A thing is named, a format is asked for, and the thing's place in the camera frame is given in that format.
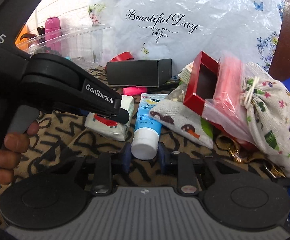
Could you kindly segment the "person's left hand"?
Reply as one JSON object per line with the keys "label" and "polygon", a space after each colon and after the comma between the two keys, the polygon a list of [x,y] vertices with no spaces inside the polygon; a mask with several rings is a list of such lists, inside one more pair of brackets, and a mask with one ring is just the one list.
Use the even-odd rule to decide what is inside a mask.
{"label": "person's left hand", "polygon": [[8,133],[4,139],[4,147],[0,149],[0,184],[8,185],[14,179],[14,168],[20,163],[21,154],[29,148],[29,136],[37,134],[39,124],[31,123],[27,132]]}

